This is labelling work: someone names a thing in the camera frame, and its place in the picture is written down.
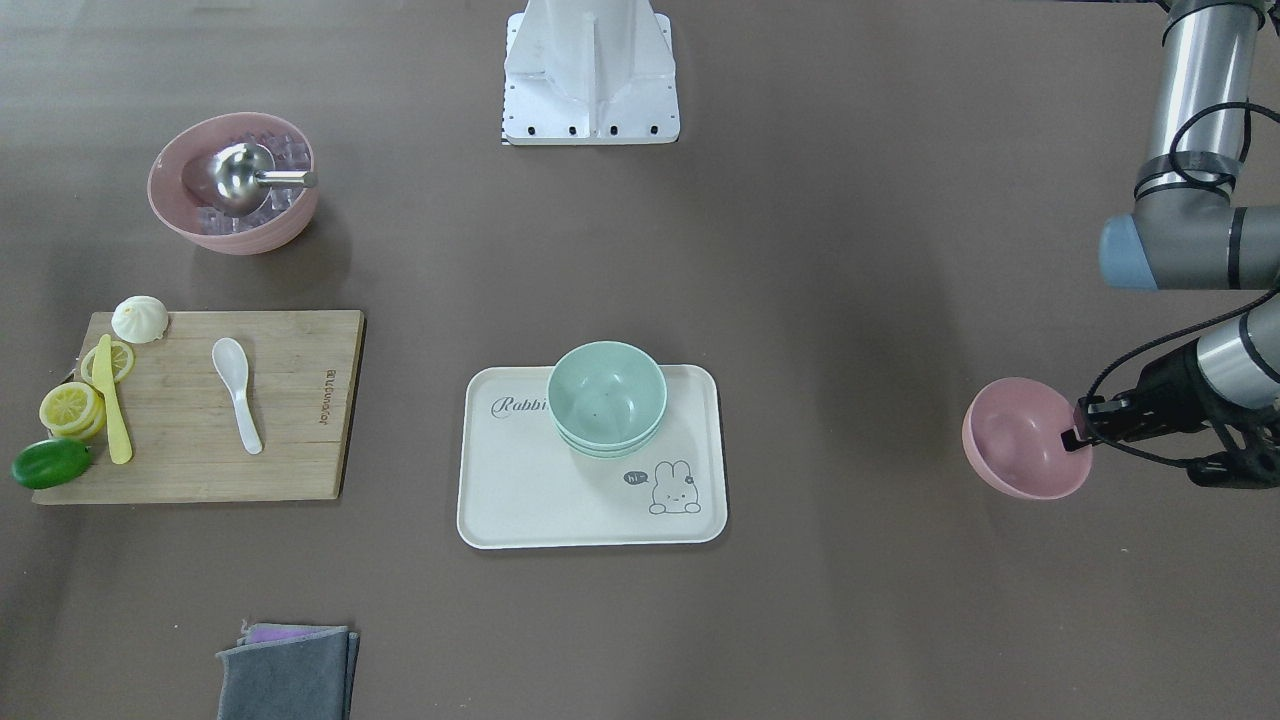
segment bowl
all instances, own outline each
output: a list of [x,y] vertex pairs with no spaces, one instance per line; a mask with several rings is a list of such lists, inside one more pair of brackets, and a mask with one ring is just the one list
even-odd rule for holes
[[1093,466],[1092,446],[1062,446],[1074,425],[1075,406],[1053,388],[1001,378],[974,396],[960,434],[969,465],[991,487],[1023,500],[1059,500],[1080,489]]
[[575,347],[547,382],[547,409],[570,447],[621,457],[653,439],[667,411],[667,380],[643,350],[599,341]]
[[264,113],[230,113],[210,118],[183,131],[164,146],[147,174],[147,201],[169,229],[196,245],[227,255],[256,255],[275,250],[302,232],[316,211],[316,188],[303,188],[283,213],[256,228],[230,234],[206,234],[200,225],[201,204],[182,183],[188,161],[227,147],[232,138],[248,133],[291,135],[307,145],[311,168],[316,168],[315,147],[302,131],[287,120]]

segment green fruit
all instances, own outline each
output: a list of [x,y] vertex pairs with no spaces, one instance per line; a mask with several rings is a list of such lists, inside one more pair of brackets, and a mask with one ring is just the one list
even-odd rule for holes
[[45,489],[68,483],[88,469],[93,457],[88,446],[70,438],[54,438],[28,445],[18,454],[9,473],[19,486]]

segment gray tabletop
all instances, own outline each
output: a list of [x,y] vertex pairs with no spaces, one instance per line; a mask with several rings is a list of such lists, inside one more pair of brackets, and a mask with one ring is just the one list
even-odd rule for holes
[[[1100,277],[1153,5],[658,3],[684,131],[625,149],[499,143],[522,9],[0,3],[0,456],[127,296],[367,315],[338,501],[40,507],[0,483],[0,716],[211,717],[242,620],[358,630],[355,719],[1274,716],[1280,492],[1098,451],[1080,492],[1023,502],[960,446],[987,382],[1074,398],[1254,296]],[[1262,102],[1277,49],[1263,31]],[[321,159],[311,225],[252,258],[143,192],[165,142],[233,110]],[[1240,204],[1275,196],[1256,135]],[[727,529],[472,550],[468,379],[598,338],[714,375]]]

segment towel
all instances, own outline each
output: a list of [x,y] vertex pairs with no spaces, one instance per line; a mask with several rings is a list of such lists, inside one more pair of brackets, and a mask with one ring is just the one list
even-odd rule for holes
[[360,634],[346,626],[259,623],[223,661],[218,720],[346,720]]

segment green bowl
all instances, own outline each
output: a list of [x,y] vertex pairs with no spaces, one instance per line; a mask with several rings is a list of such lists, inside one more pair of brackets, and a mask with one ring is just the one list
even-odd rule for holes
[[556,363],[547,407],[572,447],[612,456],[639,448],[658,430],[667,411],[667,379],[639,347],[591,342]]

